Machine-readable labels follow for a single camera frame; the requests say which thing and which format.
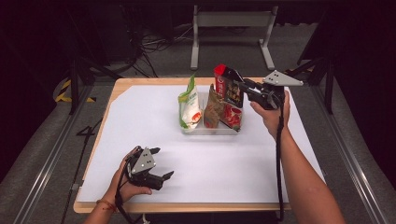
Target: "chip bag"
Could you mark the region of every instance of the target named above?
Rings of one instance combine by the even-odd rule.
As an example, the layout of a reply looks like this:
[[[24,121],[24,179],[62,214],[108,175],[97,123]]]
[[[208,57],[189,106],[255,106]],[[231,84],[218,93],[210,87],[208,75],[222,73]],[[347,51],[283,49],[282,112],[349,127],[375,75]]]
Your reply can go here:
[[[191,132],[198,125],[202,116],[198,90],[195,85],[195,75],[190,77],[187,90],[182,92],[177,99],[180,126],[184,129],[184,132]]]

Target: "human hand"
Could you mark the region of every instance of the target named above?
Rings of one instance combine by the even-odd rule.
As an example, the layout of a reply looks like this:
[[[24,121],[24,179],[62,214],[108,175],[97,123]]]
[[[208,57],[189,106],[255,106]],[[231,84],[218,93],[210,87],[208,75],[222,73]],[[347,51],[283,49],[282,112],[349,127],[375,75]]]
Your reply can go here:
[[[262,116],[262,121],[268,129],[268,133],[271,134],[274,139],[276,139],[276,131],[279,124],[280,109],[277,110],[265,110],[258,103],[252,101],[250,102],[251,107]],[[283,108],[284,116],[284,128],[288,127],[289,116],[290,116],[290,94],[285,91],[285,104]]]
[[[119,180],[122,174],[123,167],[125,165],[126,159],[130,156],[135,154],[137,151],[136,148],[134,148],[130,153],[128,153],[123,159],[120,164],[119,169],[116,171],[116,173],[113,175],[113,178],[111,179],[110,186],[108,187],[107,192],[105,193],[103,199],[107,200],[108,202],[111,202],[115,204],[115,195],[117,192],[117,185],[119,184]],[[125,183],[121,188],[120,188],[120,195],[122,197],[122,202],[125,203],[129,201],[133,196],[138,195],[138,194],[148,194],[150,195],[152,193],[150,188],[147,187],[138,187],[130,182],[128,182],[128,179],[125,174],[122,174],[122,180],[121,184]]]

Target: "metal rod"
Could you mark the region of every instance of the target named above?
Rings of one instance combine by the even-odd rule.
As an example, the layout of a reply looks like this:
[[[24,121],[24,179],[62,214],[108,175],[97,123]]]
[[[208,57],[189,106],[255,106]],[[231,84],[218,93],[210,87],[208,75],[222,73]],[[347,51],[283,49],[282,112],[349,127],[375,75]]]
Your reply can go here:
[[[79,104],[76,108],[76,112],[73,115],[69,115],[69,117],[67,118],[58,139],[56,140],[41,171],[38,173],[35,183],[33,184],[28,196],[26,197],[25,202],[21,207],[20,212],[15,217],[15,224],[27,223],[29,221],[29,218],[35,210],[35,206],[37,205],[41,194],[43,193],[48,181],[50,180],[50,176],[52,175],[55,165],[62,154],[62,151],[64,149],[64,142],[67,139],[67,136],[69,135],[70,130],[72,129],[76,119],[78,118],[81,108],[86,101],[85,99],[89,97],[91,90],[92,86],[86,86],[83,88],[82,94],[80,96],[81,98],[79,99],[82,104]]]
[[[389,223],[388,219],[385,217],[373,190],[370,187],[367,178],[359,166],[358,161],[355,158],[352,150],[347,146],[344,141],[343,136],[341,135],[340,128],[338,127],[337,121],[335,120],[333,115],[329,115],[325,104],[323,104],[323,93],[320,91],[320,88],[317,86],[312,86],[312,93],[314,94],[318,104],[320,105],[320,109],[323,112],[329,126],[332,128],[332,135],[336,140],[338,145],[338,151],[340,152],[341,157],[344,160],[346,168],[349,171],[351,179],[355,184],[355,187],[361,196],[361,200],[366,207],[367,213],[369,214],[373,223]]]

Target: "clear plastic bin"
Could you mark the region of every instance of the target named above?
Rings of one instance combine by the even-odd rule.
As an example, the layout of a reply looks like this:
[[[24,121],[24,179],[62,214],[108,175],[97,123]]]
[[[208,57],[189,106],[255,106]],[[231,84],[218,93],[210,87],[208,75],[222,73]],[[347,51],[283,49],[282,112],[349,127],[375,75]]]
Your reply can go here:
[[[200,108],[202,109],[203,113],[206,108],[207,104],[207,98],[209,96],[209,92],[198,92],[198,98],[200,101]],[[199,121],[198,125],[195,127],[195,129],[183,129],[181,128],[181,131],[184,134],[187,135],[237,135],[238,132],[234,129],[229,128],[227,125],[225,125],[223,122],[219,121],[219,126],[218,128],[206,128],[204,125],[204,116],[202,116],[201,120]]]

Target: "bracelet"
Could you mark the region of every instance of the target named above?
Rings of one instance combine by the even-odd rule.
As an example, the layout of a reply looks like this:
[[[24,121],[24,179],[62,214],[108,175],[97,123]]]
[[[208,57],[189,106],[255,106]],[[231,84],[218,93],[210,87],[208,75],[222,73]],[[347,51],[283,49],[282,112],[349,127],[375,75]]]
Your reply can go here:
[[[107,208],[103,208],[103,210],[112,210],[113,213],[117,212],[116,205],[114,205],[114,204],[112,204],[112,203],[110,203],[110,202],[108,202],[108,201],[106,201],[104,199],[96,201],[96,204],[99,204],[99,203],[106,203],[108,205],[108,207]]]

